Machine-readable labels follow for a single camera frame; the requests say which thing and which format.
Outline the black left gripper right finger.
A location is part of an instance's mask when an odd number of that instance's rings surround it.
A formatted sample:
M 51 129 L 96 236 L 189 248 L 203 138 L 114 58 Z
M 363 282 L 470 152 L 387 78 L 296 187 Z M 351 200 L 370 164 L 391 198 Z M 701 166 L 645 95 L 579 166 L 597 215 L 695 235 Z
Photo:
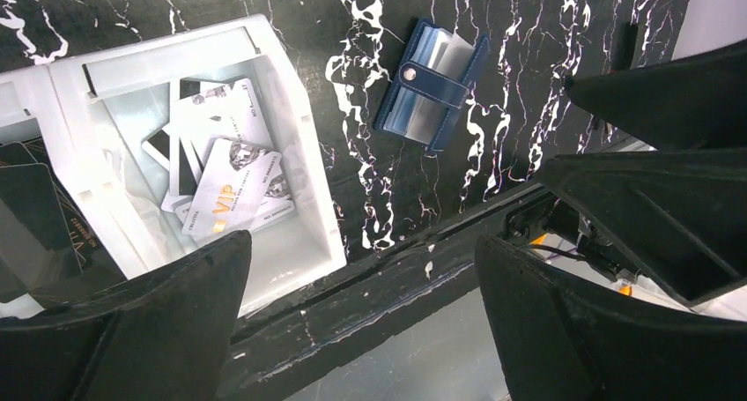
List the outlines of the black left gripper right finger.
M 746 325 L 640 301 L 500 238 L 475 267 L 514 400 L 743 400 Z

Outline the blue leather card holder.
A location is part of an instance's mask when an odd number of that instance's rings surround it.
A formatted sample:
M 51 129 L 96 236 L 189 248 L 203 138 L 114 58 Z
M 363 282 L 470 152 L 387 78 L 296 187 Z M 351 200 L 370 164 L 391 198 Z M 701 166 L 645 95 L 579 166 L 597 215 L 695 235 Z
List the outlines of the blue leather card holder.
M 417 21 L 374 120 L 378 131 L 444 151 L 489 56 L 488 36 L 459 34 Z

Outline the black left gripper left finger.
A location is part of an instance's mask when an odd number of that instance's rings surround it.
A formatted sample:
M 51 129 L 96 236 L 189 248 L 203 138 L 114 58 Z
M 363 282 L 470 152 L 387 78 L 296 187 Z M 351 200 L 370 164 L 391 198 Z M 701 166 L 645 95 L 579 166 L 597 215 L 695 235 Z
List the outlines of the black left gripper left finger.
M 1 322 L 4 400 L 213 400 L 248 282 L 234 231 L 84 301 Z

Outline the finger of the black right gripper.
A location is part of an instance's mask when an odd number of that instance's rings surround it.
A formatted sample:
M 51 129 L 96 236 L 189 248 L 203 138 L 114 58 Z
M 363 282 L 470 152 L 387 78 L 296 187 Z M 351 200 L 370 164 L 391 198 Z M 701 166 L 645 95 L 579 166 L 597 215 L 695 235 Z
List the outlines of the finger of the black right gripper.
M 577 107 L 661 151 L 746 145 L 746 42 L 668 63 L 569 78 Z
M 685 306 L 745 286 L 745 149 L 559 155 L 534 179 Z

